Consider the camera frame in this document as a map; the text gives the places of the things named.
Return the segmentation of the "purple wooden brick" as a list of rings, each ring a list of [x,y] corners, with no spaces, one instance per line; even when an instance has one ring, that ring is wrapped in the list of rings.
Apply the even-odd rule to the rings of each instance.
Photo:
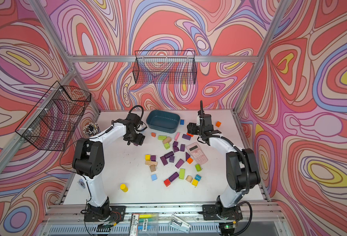
[[[187,134],[183,134],[182,138],[185,140],[191,140],[191,136],[187,135]]]

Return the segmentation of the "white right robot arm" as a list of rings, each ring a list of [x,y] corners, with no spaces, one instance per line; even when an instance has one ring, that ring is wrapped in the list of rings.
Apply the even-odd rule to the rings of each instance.
[[[215,130],[211,115],[198,111],[197,122],[187,125],[188,133],[198,135],[198,141],[215,148],[225,156],[228,187],[217,197],[214,210],[203,210],[204,219],[211,215],[224,220],[239,219],[242,198],[261,182],[261,176],[252,149],[240,149],[231,140]]]

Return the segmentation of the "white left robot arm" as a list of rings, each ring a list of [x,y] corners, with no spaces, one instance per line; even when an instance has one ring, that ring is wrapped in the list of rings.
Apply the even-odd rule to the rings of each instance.
[[[77,141],[72,167],[81,176],[89,193],[84,209],[85,222],[111,220],[112,210],[101,175],[105,167],[104,147],[119,138],[123,138],[128,145],[141,146],[145,139],[139,129],[143,125],[142,117],[129,112],[125,119],[112,121],[110,127],[99,134]]]

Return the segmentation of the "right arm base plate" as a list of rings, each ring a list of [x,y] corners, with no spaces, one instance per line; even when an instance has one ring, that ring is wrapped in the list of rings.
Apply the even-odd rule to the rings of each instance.
[[[203,215],[204,220],[225,220],[238,222],[243,219],[242,211],[239,206],[225,208],[220,203],[202,205],[201,214]]]

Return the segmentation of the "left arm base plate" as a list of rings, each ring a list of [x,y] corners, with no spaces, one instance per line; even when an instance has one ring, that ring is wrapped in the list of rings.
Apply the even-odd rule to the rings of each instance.
[[[95,207],[87,204],[84,222],[121,222],[124,220],[125,206]]]

